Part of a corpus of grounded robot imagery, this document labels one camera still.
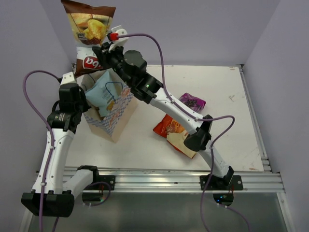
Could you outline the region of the orange cream cassava chips bag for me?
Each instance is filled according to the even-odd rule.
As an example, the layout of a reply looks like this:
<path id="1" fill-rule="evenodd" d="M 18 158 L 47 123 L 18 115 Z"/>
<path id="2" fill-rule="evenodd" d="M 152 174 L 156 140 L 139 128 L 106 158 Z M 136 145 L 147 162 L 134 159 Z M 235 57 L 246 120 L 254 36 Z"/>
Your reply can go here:
<path id="1" fill-rule="evenodd" d="M 184 145 L 184 141 L 189 135 L 185 128 L 169 115 L 165 115 L 163 119 L 153 128 L 153 132 L 165 138 L 173 148 L 188 158 L 192 159 L 196 152 L 190 150 Z"/>

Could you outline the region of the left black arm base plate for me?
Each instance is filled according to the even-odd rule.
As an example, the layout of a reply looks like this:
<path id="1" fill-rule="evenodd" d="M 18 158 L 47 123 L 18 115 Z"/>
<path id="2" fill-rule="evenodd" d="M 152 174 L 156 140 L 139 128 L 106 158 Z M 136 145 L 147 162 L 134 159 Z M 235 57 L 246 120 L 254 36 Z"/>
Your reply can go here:
<path id="1" fill-rule="evenodd" d="M 116 176 L 111 173 L 101 174 L 100 171 L 98 171 L 96 181 L 107 183 L 111 187 L 111 191 L 113 191 L 116 183 Z"/>

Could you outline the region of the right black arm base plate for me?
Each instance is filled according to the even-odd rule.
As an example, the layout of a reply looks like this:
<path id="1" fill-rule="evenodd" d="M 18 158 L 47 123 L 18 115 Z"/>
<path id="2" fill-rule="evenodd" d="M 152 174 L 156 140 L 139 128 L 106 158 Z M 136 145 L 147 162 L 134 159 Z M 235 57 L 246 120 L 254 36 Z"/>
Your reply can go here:
<path id="1" fill-rule="evenodd" d="M 210 182 L 207 184 L 209 180 L 210 174 L 201 175 L 199 177 L 199 183 L 201 190 L 243 190 L 243 183 L 240 175 L 232 175 L 231 178 L 224 180 L 223 178 L 216 177 L 215 175 L 211 176 Z"/>

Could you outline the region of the brown Chuba cassava chips bag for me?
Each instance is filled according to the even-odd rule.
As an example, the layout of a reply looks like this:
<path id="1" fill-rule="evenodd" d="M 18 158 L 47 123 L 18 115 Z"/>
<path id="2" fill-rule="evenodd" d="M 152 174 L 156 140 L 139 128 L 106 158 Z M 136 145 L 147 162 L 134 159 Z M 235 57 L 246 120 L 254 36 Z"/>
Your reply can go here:
<path id="1" fill-rule="evenodd" d="M 94 7 L 71 0 L 62 0 L 61 3 L 67 14 L 76 43 L 75 76 L 95 73 L 106 70 L 107 65 L 100 65 L 93 47 L 101 48 L 116 11 L 115 7 Z"/>

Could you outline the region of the purple snack packet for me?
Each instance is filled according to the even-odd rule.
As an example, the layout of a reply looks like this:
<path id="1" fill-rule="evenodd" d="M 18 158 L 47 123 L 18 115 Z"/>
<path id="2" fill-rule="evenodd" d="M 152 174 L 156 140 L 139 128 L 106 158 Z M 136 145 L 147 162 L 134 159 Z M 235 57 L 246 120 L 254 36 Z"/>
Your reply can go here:
<path id="1" fill-rule="evenodd" d="M 206 101 L 195 97 L 189 93 L 184 93 L 179 97 L 179 101 L 181 101 L 183 104 L 185 104 L 190 109 L 194 110 L 197 113 L 200 113 L 205 105 Z"/>

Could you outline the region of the light blue cassava chips bag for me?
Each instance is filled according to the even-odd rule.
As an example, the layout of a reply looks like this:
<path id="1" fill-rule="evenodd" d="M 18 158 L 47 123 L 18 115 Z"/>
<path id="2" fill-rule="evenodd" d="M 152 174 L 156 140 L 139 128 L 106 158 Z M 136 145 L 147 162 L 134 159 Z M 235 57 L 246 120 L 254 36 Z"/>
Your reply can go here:
<path id="1" fill-rule="evenodd" d="M 106 117 L 119 98 L 123 84 L 113 81 L 111 73 L 106 71 L 96 83 L 85 92 L 86 99 L 96 108 L 100 117 Z"/>

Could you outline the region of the blue patterned paper bag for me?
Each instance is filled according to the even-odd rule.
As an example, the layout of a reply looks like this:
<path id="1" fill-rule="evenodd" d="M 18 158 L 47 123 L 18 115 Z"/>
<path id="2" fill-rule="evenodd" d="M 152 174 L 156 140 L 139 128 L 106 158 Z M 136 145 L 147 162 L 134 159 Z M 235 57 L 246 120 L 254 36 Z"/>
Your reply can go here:
<path id="1" fill-rule="evenodd" d="M 90 130 L 95 135 L 116 143 L 136 110 L 138 103 L 136 98 L 130 92 L 130 88 L 127 84 L 125 84 L 114 71 L 106 71 L 111 73 L 113 81 L 120 81 L 123 84 L 123 89 L 120 92 L 119 98 L 116 100 L 112 110 L 106 117 L 100 117 L 98 108 L 94 107 L 89 101 L 87 101 L 91 108 L 84 113 L 84 117 Z M 81 80 L 81 87 L 83 90 L 85 92 L 89 90 L 106 71 L 97 71 L 93 74 L 84 75 Z"/>

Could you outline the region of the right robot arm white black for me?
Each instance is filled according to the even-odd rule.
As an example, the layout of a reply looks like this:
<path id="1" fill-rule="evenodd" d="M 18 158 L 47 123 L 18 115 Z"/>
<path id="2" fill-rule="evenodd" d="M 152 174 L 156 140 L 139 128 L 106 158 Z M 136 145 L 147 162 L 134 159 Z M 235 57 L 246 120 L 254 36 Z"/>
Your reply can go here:
<path id="1" fill-rule="evenodd" d="M 163 83 L 147 72 L 147 62 L 139 51 L 124 52 L 121 46 L 113 50 L 110 47 L 111 44 L 104 43 L 102 47 L 92 48 L 99 64 L 112 68 L 135 98 L 179 122 L 188 132 L 185 147 L 199 153 L 210 166 L 212 175 L 209 180 L 222 190 L 231 186 L 234 170 L 214 148 L 215 140 L 211 137 L 210 130 L 215 119 L 195 112 L 165 90 Z"/>

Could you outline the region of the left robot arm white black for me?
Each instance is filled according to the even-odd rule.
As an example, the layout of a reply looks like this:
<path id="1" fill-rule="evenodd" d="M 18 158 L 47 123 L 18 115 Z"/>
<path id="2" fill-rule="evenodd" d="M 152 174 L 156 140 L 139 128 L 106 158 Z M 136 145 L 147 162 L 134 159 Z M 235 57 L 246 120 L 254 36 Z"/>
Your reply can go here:
<path id="1" fill-rule="evenodd" d="M 76 83 L 62 84 L 59 100 L 47 118 L 46 149 L 31 192 L 23 193 L 21 203 L 34 215 L 67 218 L 77 196 L 87 187 L 99 187 L 96 166 L 82 165 L 67 182 L 63 174 L 70 145 L 81 116 L 89 109 L 83 89 Z"/>

